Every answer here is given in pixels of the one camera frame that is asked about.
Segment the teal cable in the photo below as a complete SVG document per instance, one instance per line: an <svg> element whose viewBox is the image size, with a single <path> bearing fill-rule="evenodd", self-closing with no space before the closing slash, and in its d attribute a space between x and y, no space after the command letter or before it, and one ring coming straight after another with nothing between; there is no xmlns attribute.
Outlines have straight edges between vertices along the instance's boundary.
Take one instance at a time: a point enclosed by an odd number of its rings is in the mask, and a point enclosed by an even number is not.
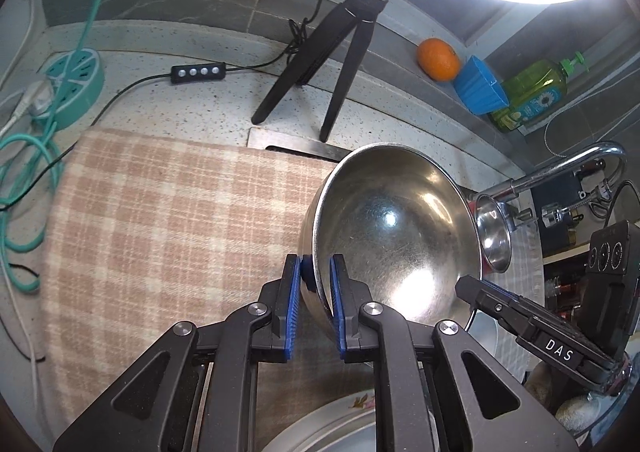
<svg viewBox="0 0 640 452"><path fill-rule="evenodd" d="M28 145L32 145L36 148L36 153L30 158L29 162L24 166L24 168L21 170L21 172L18 174L18 177L14 181L14 184L12 185L9 192L9 197L0 197L0 205L12 204L24 192L24 190L26 190L27 186L31 183L31 181L33 181L38 164L43 157L47 164L51 164L53 160L60 154L60 150L58 149L58 146L53 142L52 138L56 132L57 127L54 118L56 112L58 111L58 107L60 106L62 96L65 95L69 86L69 71L67 69L69 66L74 67L74 65L76 64L78 54L82 51L82 48L84 48L84 42L86 41L87 35L89 34L89 30L91 29L92 25L94 24L95 18L98 15L98 9L100 8L101 2L102 0L93 1L91 9L89 11L89 16L87 17L87 20L84 24L84 29L82 30L82 35L78 40L78 45L76 46L76 49L73 51L73 53L71 53L66 59L62 80L49 107L49 117L47 118L47 122L42 131L42 135L39 137L34 137L27 134L15 134L0 141L0 150L10 143L14 143L17 141L24 141ZM4 181L4 178L6 178L9 167L11 166L13 161L14 160L9 162L0 170L0 185ZM54 190L58 186L58 182L60 180L60 174L62 172L61 168L62 163L54 165L51 168L51 181ZM9 220L9 212L0 214L0 255L2 257L2 266L4 267L4 270L11 280L12 284L20 292L32 292L39 288L40 279L36 278L30 283L21 282L20 279L15 276L11 267L7 264L9 262L9 259L6 251L7 249L18 253L27 253L29 251L33 251L42 243L44 239L45 228L42 228L37 237L35 237L32 241L29 241L26 244L16 244L15 242L11 241L7 235Z"/></svg>

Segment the metal pivot bolt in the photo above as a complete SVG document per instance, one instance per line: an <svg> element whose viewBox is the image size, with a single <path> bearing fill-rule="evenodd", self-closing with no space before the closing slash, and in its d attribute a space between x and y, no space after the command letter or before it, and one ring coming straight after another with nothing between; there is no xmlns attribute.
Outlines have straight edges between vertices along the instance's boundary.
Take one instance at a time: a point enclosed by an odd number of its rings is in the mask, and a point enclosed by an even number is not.
<svg viewBox="0 0 640 452"><path fill-rule="evenodd" d="M438 329L446 335L455 335L460 327L453 320L443 320L438 324Z"/></svg>
<svg viewBox="0 0 640 452"><path fill-rule="evenodd" d="M193 324L191 322L178 322L174 325L174 333L179 337L185 337L193 331Z"/></svg>
<svg viewBox="0 0 640 452"><path fill-rule="evenodd" d="M377 302L367 302L364 306L362 306L362 310L367 315L379 315L382 313L382 304L378 304Z"/></svg>
<svg viewBox="0 0 640 452"><path fill-rule="evenodd" d="M247 311L249 311L250 314L259 317L260 315L267 313L267 306L262 302L254 302L253 304L249 304Z"/></svg>

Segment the orange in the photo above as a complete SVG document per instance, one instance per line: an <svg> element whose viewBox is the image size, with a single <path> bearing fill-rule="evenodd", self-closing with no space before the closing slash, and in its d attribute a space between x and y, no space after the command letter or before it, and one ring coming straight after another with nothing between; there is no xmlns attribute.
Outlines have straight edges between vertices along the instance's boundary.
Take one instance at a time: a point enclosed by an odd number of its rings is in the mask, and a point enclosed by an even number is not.
<svg viewBox="0 0 640 452"><path fill-rule="evenodd" d="M462 68L453 47L439 38L423 41L418 46L417 57L422 70L436 82L453 80Z"/></svg>

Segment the soap bottle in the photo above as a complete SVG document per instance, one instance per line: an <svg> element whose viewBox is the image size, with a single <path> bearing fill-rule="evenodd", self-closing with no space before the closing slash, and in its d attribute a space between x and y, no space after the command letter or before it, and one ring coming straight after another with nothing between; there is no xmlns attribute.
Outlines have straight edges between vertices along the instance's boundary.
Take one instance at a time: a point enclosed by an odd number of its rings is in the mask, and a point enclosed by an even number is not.
<svg viewBox="0 0 640 452"><path fill-rule="evenodd" d="M558 104L566 95L566 79L577 63L586 67L584 57L578 51L573 60L565 58L559 64L540 60L503 82L509 106L491 113L496 127L503 132L515 130Z"/></svg>

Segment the beige checkered cloth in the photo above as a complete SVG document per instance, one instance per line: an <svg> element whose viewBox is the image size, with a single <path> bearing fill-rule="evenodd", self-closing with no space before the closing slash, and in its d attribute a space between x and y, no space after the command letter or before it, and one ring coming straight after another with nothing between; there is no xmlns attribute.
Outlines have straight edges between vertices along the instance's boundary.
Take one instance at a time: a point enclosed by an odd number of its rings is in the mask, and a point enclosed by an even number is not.
<svg viewBox="0 0 640 452"><path fill-rule="evenodd" d="M334 164L247 148L90 130L47 225L47 361L75 419L175 321L224 320L280 278ZM258 369L257 447L312 410L372 386L300 306L295 360Z"/></svg>

